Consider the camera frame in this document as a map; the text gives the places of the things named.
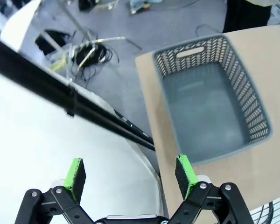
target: wooden table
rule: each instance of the wooden table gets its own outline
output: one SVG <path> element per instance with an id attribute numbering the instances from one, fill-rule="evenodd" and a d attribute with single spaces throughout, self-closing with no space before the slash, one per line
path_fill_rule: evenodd
<path id="1" fill-rule="evenodd" d="M 234 182 L 250 210 L 280 196 L 280 25 L 226 34 L 252 75 L 273 127 L 273 136 L 239 154 L 194 167 L 216 186 Z M 151 125 L 169 215 L 182 202 L 175 179 L 176 142 L 154 71 L 152 53 L 136 58 Z M 209 211 L 199 223 L 214 223 Z"/>

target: wire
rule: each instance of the wire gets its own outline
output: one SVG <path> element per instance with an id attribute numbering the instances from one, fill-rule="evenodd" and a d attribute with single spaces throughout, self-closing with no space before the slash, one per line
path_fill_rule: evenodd
<path id="1" fill-rule="evenodd" d="M 114 48 L 112 48 L 110 45 L 107 45 L 107 44 L 104 44 L 104 45 L 105 45 L 105 46 L 107 47 L 107 49 L 110 50 L 112 53 L 113 53 L 113 52 L 115 53 L 115 55 L 116 55 L 116 57 L 117 57 L 117 63 L 119 63 L 120 60 L 119 60 L 119 56 L 118 56 L 117 51 L 116 51 Z"/>
<path id="2" fill-rule="evenodd" d="M 196 29 L 195 29 L 196 37 L 200 37 L 198 34 L 198 29 L 200 29 L 201 27 L 208 27 L 209 29 L 212 29 L 213 31 L 215 31 L 217 33 L 220 33 L 220 34 L 222 33 L 221 31 L 217 30 L 216 28 L 213 28 L 211 25 L 204 23 L 204 24 L 201 24 L 198 27 L 196 27 Z"/>
<path id="3" fill-rule="evenodd" d="M 90 52 L 90 50 L 92 50 L 92 48 L 94 47 L 96 49 L 94 50 L 92 55 L 84 62 L 80 70 L 74 72 L 74 64 L 79 65 L 84 60 L 86 55 Z M 112 51 L 110 48 L 107 48 L 101 43 L 81 47 L 75 54 L 74 58 L 72 58 L 71 73 L 73 75 L 75 74 L 74 80 L 79 78 L 80 80 L 84 81 L 86 83 L 86 88 L 89 84 L 90 79 L 97 73 L 97 69 L 95 66 L 111 61 L 113 57 L 113 52 L 115 53 L 117 61 L 119 63 L 119 56 L 117 52 L 115 50 Z"/>
<path id="4" fill-rule="evenodd" d="M 170 11 L 170 10 L 177 10 L 177 9 L 189 7 L 189 6 L 191 6 L 191 5 L 193 5 L 193 4 L 197 3 L 197 2 L 199 2 L 199 0 L 195 0 L 195 1 L 191 2 L 191 3 L 185 4 L 185 5 L 183 5 L 183 6 L 168 7 L 168 8 L 159 8 L 159 9 L 157 9 L 157 8 L 151 9 L 151 8 L 150 8 L 149 10 L 150 10 L 150 11 L 158 11 L 158 12 L 161 12 L 161 11 Z"/>
<path id="5" fill-rule="evenodd" d="M 269 213 L 267 214 L 267 218 L 265 219 L 265 221 L 262 224 L 271 224 L 273 216 L 274 216 L 274 205 L 273 205 L 273 202 L 270 202 L 269 203 Z"/>
<path id="6" fill-rule="evenodd" d="M 262 216 L 262 213 L 263 213 L 263 210 L 264 210 L 264 205 L 262 206 L 262 209 L 261 209 L 261 213 L 260 213 L 260 215 L 259 215 L 259 218 L 258 218 L 258 221 L 257 221 L 257 223 L 256 224 L 258 224 L 259 222 L 260 222 L 260 219 L 261 219 L 261 216 Z"/>
<path id="7" fill-rule="evenodd" d="M 256 214 L 258 214 L 258 213 L 260 213 L 261 211 L 259 210 L 259 211 L 257 211 L 257 212 L 254 212 L 253 214 L 251 214 L 251 216 L 254 216 L 254 215 L 256 215 Z"/>

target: floor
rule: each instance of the floor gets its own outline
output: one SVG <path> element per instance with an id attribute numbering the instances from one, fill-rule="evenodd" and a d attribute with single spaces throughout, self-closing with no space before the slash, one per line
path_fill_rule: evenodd
<path id="1" fill-rule="evenodd" d="M 113 10 L 92 10 L 88 13 L 79 12 L 77 0 L 73 0 L 68 9 L 83 27 L 95 31 L 99 38 L 125 36 L 143 48 L 140 51 L 125 41 L 111 42 L 110 46 L 117 51 L 120 63 L 113 56 L 110 63 L 97 69 L 88 84 L 79 84 L 102 97 L 151 135 L 135 58 L 146 52 L 196 38 L 196 27 L 201 24 L 222 30 L 226 6 L 224 0 L 164 0 L 153 5 L 150 11 L 130 15 L 128 0 L 120 0 Z M 55 1 L 45 1 L 37 17 L 44 28 L 56 28 L 70 33 L 76 29 Z M 214 32 L 206 27 L 198 29 L 199 36 Z M 79 43 L 81 40 L 82 35 L 77 32 L 74 42 Z"/>

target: black cable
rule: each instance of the black cable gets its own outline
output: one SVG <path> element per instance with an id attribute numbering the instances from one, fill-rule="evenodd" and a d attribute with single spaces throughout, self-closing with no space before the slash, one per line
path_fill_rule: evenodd
<path id="1" fill-rule="evenodd" d="M 195 3 L 197 3 L 198 1 L 199 1 L 199 0 L 195 0 L 195 1 L 191 2 L 191 3 L 185 4 L 185 5 L 183 5 L 183 6 L 168 7 L 168 8 L 160 8 L 160 9 L 157 9 L 157 8 L 155 8 L 155 9 L 150 8 L 149 10 L 150 10 L 150 11 L 157 11 L 157 12 L 170 11 L 170 10 L 177 10 L 177 9 L 189 7 L 189 6 L 191 6 L 191 5 L 195 4 Z"/>
<path id="2" fill-rule="evenodd" d="M 90 75 L 91 73 L 90 73 L 90 70 L 91 70 L 91 68 L 94 68 L 94 72 L 93 72 L 93 74 L 92 75 Z M 89 84 L 89 81 L 90 81 L 90 79 L 95 75 L 97 73 L 97 69 L 95 68 L 95 66 L 92 66 L 92 67 L 90 67 L 89 68 L 89 78 L 87 79 L 87 84 L 86 84 L 86 86 L 85 86 L 85 88 L 87 88 L 87 86 L 88 86 L 88 84 Z"/>
<path id="3" fill-rule="evenodd" d="M 262 206 L 262 208 L 261 208 L 261 212 L 260 212 L 260 215 L 259 215 L 259 219 L 258 219 L 258 221 L 257 221 L 257 223 L 256 224 L 258 224 L 259 222 L 260 222 L 260 219 L 261 219 L 261 216 L 262 216 L 262 213 L 263 213 L 263 210 L 264 210 L 264 205 Z"/>
<path id="4" fill-rule="evenodd" d="M 271 224 L 273 216 L 274 216 L 274 205 L 273 205 L 273 202 L 270 202 L 269 203 L 269 212 L 267 214 L 267 218 L 261 224 Z"/>
<path id="5" fill-rule="evenodd" d="M 208 25 L 208 24 L 204 23 L 204 24 L 201 24 L 198 27 L 196 27 L 196 29 L 195 29 L 196 37 L 200 37 L 199 34 L 198 34 L 198 29 L 200 29 L 201 27 L 208 27 L 209 29 L 212 29 L 217 33 L 220 33 L 220 34 L 222 33 L 221 31 L 217 30 L 216 28 L 213 28 L 211 25 Z"/>
<path id="6" fill-rule="evenodd" d="M 88 55 L 88 53 L 93 49 L 93 47 L 95 47 L 94 52 L 84 62 L 84 64 L 82 65 L 82 68 L 90 67 L 92 65 L 96 65 L 96 64 L 100 64 L 100 63 L 106 63 L 112 59 L 112 57 L 113 57 L 112 50 L 110 50 L 109 48 L 107 48 L 105 45 L 103 45 L 101 43 L 97 43 L 97 44 L 94 44 L 93 46 L 88 45 L 88 46 L 81 47 L 78 50 L 78 52 L 76 53 L 74 62 L 76 62 L 77 65 L 79 65 L 84 60 L 84 58 Z M 117 62 L 119 63 L 118 54 L 116 51 L 114 51 L 114 52 L 117 57 Z"/>
<path id="7" fill-rule="evenodd" d="M 254 216 L 254 215 L 256 215 L 256 214 L 258 214 L 258 213 L 260 213 L 261 211 L 259 210 L 259 211 L 257 211 L 257 212 L 254 212 L 253 214 L 251 214 L 252 216 Z"/>
<path id="8" fill-rule="evenodd" d="M 104 45 L 106 46 L 107 50 L 111 51 L 112 55 L 113 55 L 113 53 L 115 53 L 116 58 L 117 58 L 117 63 L 119 63 L 120 60 L 119 60 L 119 56 L 118 56 L 117 51 L 113 47 L 111 47 L 110 45 L 107 45 L 107 44 L 104 44 Z"/>

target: black bag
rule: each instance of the black bag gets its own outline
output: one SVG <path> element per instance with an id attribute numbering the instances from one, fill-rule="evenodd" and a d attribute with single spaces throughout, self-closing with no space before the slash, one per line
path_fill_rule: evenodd
<path id="1" fill-rule="evenodd" d="M 79 0 L 78 5 L 80 11 L 86 11 L 92 10 L 95 7 L 96 2 L 95 0 Z"/>
<path id="2" fill-rule="evenodd" d="M 57 30 L 45 29 L 45 32 L 50 35 L 60 47 L 64 46 L 66 44 L 66 39 L 70 37 L 70 34 L 63 33 Z M 36 38 L 35 43 L 44 55 L 55 51 L 55 48 L 53 48 L 51 44 L 49 44 L 41 35 Z"/>

